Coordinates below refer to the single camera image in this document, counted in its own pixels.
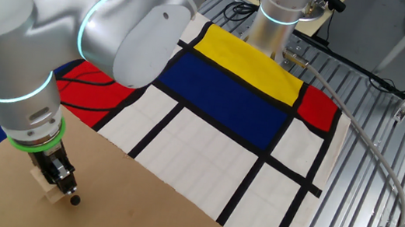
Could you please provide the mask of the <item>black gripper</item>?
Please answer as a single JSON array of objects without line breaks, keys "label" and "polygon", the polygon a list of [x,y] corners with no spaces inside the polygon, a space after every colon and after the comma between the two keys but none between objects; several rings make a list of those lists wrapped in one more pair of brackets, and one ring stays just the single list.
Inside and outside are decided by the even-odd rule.
[{"label": "black gripper", "polygon": [[56,185],[63,194],[77,191],[75,168],[69,163],[62,142],[46,151],[29,153],[29,157],[48,183]]}]

